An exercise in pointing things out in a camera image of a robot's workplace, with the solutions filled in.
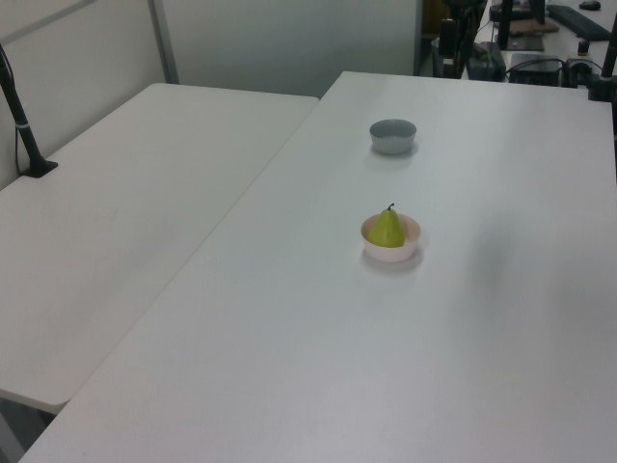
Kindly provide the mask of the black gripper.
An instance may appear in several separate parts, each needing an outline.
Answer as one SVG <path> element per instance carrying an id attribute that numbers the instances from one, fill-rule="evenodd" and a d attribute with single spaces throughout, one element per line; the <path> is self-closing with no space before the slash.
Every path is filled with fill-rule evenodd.
<path id="1" fill-rule="evenodd" d="M 450 18 L 459 18 L 459 62 L 463 66 L 472 53 L 477 33 L 477 15 L 485 8 L 484 0 L 442 0 Z M 457 53 L 457 21 L 441 21 L 441 56 L 444 65 L 452 65 Z"/>

